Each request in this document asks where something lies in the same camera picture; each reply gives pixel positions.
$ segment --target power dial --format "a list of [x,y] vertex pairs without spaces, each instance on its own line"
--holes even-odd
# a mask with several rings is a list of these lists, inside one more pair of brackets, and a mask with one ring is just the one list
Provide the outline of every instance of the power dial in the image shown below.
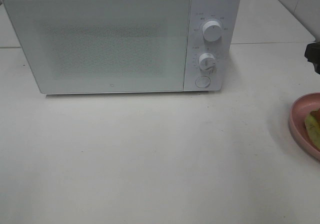
[[210,71],[216,66],[216,58],[213,54],[204,53],[199,57],[199,67],[202,71]]
[[222,34],[222,23],[219,20],[209,20],[202,27],[203,38],[208,42],[217,41]]

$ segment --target microwave door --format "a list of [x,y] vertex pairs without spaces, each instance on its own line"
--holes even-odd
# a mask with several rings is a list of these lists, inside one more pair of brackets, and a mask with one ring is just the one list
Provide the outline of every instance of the microwave door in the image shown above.
[[4,0],[42,93],[182,91],[191,0]]

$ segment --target pink bowl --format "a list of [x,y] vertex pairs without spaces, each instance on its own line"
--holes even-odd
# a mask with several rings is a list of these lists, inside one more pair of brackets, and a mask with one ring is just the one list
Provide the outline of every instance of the pink bowl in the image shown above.
[[311,93],[297,99],[290,110],[289,128],[296,142],[310,155],[320,160],[320,150],[313,145],[305,127],[305,118],[320,108],[320,93]]

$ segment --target black object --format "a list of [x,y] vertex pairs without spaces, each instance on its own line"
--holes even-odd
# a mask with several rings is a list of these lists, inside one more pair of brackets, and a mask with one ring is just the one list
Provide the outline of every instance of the black object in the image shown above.
[[313,63],[314,70],[320,74],[320,42],[308,44],[304,56]]

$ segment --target white microwave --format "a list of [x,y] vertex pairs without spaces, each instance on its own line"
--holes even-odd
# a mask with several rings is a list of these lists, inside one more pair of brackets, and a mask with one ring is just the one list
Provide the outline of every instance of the white microwave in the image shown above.
[[2,0],[44,94],[214,91],[240,0]]

